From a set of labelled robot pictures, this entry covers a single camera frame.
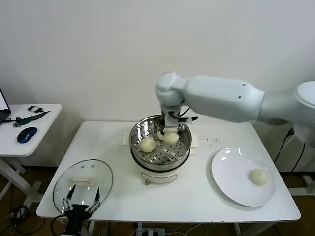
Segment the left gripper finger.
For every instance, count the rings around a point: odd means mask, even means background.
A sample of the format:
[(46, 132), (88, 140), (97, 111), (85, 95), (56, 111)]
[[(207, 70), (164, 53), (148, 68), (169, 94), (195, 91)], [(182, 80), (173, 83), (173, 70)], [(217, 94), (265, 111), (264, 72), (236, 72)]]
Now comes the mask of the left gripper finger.
[(71, 205), (71, 198), (73, 196), (74, 190), (75, 190), (76, 185), (73, 185), (70, 187), (69, 192), (65, 198), (63, 198), (62, 203), (65, 211), (70, 211), (73, 210), (73, 207)]
[(95, 213), (96, 210), (100, 207), (101, 201), (100, 201), (100, 192), (99, 188), (97, 189), (96, 196), (94, 199), (94, 203), (87, 209), (88, 213)]

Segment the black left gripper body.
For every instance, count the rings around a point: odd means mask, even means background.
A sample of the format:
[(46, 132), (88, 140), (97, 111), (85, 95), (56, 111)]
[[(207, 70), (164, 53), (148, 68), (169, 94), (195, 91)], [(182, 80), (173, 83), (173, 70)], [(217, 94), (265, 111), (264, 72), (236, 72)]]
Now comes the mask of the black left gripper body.
[(65, 211), (68, 219), (65, 233), (80, 233), (84, 221), (90, 219), (92, 210), (87, 205), (73, 204), (72, 209)]

